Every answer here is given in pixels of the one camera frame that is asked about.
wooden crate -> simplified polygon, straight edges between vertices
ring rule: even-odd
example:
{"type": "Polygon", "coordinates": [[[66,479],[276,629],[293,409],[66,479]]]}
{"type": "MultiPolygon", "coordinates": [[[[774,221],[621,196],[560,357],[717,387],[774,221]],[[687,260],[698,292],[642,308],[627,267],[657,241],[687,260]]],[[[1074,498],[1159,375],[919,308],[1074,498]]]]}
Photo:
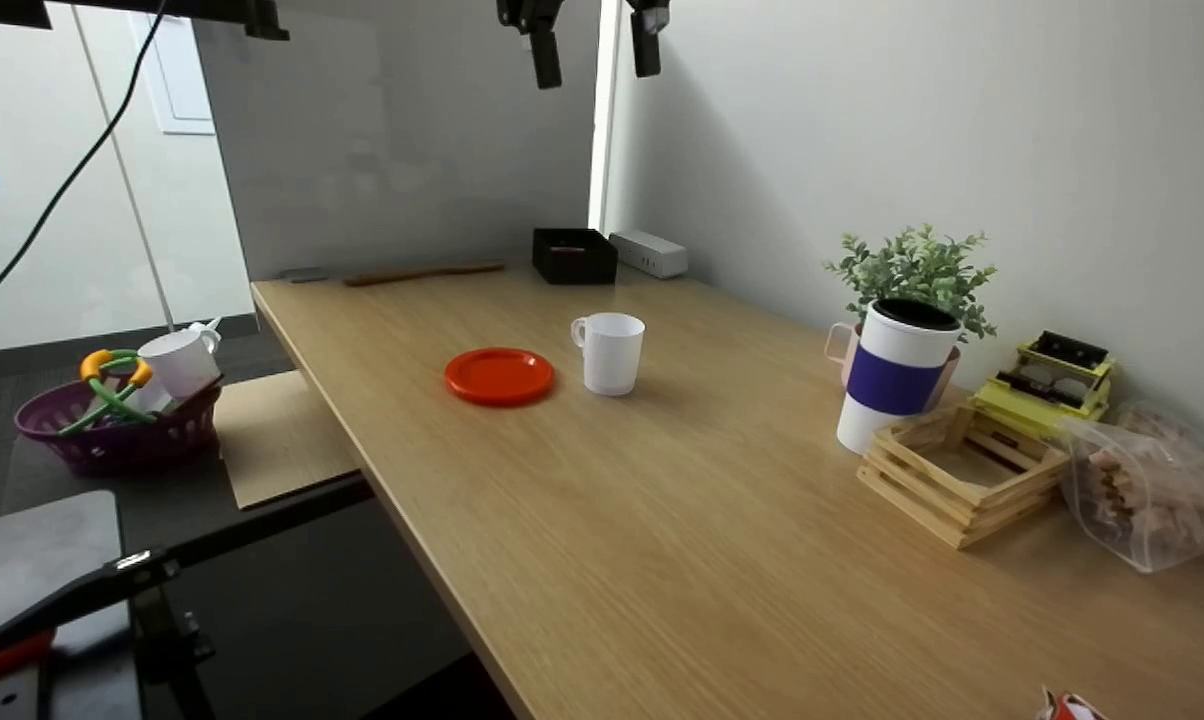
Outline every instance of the wooden crate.
{"type": "Polygon", "coordinates": [[[951,549],[989,541],[1052,498],[1067,457],[965,402],[879,433],[857,479],[951,549]]]}

cable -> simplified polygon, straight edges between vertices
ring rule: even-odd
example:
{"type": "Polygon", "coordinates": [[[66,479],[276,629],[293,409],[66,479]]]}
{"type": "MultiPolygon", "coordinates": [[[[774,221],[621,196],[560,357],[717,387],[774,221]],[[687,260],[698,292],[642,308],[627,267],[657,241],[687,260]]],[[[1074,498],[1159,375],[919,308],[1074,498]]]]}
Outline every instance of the cable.
{"type": "Polygon", "coordinates": [[[158,38],[158,32],[162,32],[163,5],[170,5],[170,0],[162,0],[158,19],[152,19],[152,28],[148,28],[148,36],[144,36],[144,45],[139,45],[139,53],[138,53],[138,60],[131,60],[129,87],[126,87],[126,99],[121,99],[116,117],[112,117],[107,129],[91,138],[91,148],[77,160],[77,169],[69,170],[69,179],[54,193],[54,199],[49,199],[43,210],[36,216],[30,241],[25,241],[25,242],[11,253],[11,260],[0,267],[0,282],[4,282],[4,281],[11,275],[11,267],[30,254],[30,246],[40,241],[40,226],[49,223],[49,216],[56,210],[56,205],[69,196],[69,187],[77,184],[77,174],[91,162],[91,156],[107,142],[107,135],[116,130],[116,123],[126,121],[126,111],[129,111],[129,102],[131,102],[131,91],[138,91],[138,81],[139,81],[139,73],[144,73],[144,60],[148,60],[148,53],[152,53],[152,38],[158,38]]]}

wooden table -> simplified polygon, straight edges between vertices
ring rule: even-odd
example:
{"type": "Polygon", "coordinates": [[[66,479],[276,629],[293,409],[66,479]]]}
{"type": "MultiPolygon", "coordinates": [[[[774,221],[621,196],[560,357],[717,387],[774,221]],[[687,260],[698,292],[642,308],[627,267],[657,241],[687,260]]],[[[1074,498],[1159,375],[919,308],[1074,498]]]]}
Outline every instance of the wooden table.
{"type": "Polygon", "coordinates": [[[1064,506],[951,550],[853,479],[821,337],[712,287],[527,272],[255,282],[520,714],[1204,714],[1204,559],[1135,574],[1064,506]],[[642,387],[580,387],[568,319],[649,319],[642,387]],[[457,352],[545,352],[532,409],[457,352]]]}

purple band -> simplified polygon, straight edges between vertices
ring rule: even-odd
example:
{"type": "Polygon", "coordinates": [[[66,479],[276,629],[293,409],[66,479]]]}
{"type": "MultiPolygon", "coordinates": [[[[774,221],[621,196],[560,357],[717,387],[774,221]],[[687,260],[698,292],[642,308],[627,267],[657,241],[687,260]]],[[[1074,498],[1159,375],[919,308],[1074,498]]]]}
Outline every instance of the purple band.
{"type": "Polygon", "coordinates": [[[888,365],[867,349],[853,352],[848,396],[888,416],[919,416],[943,367],[888,365]]]}

basket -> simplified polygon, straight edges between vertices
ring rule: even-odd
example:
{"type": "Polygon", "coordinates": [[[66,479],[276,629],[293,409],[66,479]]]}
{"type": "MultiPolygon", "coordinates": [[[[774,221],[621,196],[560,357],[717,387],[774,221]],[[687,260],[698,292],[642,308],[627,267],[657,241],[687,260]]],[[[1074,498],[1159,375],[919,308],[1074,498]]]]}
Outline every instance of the basket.
{"type": "Polygon", "coordinates": [[[116,428],[86,428],[60,434],[87,402],[87,385],[60,385],[36,398],[30,398],[11,425],[22,434],[49,444],[74,471],[80,476],[116,476],[152,464],[173,464],[197,452],[218,447],[211,402],[220,385],[210,385],[191,398],[186,398],[173,416],[158,425],[116,425],[116,428]]]}
{"type": "Polygon", "coordinates": [[[1067,452],[977,402],[879,433],[857,479],[951,549],[980,545],[1052,498],[1067,452]]]}

